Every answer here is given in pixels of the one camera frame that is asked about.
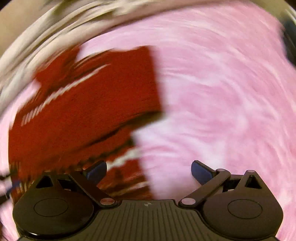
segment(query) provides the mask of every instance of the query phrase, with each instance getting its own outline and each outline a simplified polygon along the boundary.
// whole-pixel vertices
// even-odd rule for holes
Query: red garment
[[[39,68],[41,88],[9,132],[9,163],[18,166],[26,187],[45,170],[64,173],[101,159],[111,163],[133,148],[131,121],[161,109],[148,47],[106,51],[75,63],[78,52],[79,47],[66,50]],[[135,174],[137,182],[125,182]],[[146,180],[133,160],[108,171],[100,185],[118,194],[139,182]],[[151,198],[147,192],[142,196]]]

